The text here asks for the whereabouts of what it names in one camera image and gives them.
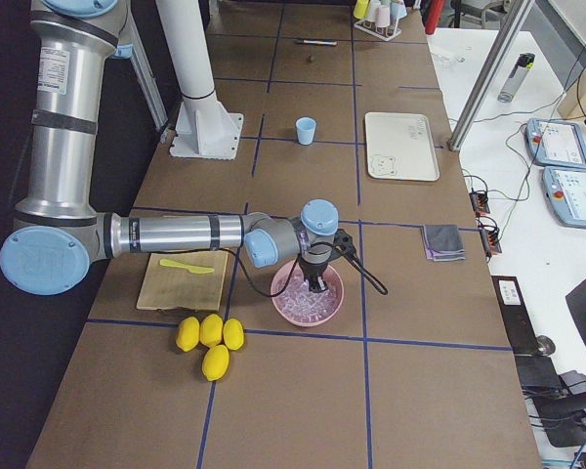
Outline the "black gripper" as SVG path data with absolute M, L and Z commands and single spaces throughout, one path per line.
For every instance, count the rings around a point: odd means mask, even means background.
M 301 255 L 300 268 L 304 278 L 309 279 L 309 291 L 324 291 L 322 276 L 328 266 L 332 251 L 333 248 L 330 242 L 318 241 Z

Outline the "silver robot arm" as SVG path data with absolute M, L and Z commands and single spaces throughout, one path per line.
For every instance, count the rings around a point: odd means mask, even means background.
M 123 253 L 180 254 L 242 247 L 257 268 L 292 260 L 309 290 L 323 292 L 339 219 L 329 201 L 299 216 L 264 213 L 121 217 L 90 203 L 105 61 L 138 44 L 127 1 L 35 1 L 41 40 L 28 193 L 0 250 L 15 287 L 36 295 L 68 291 L 90 266 Z

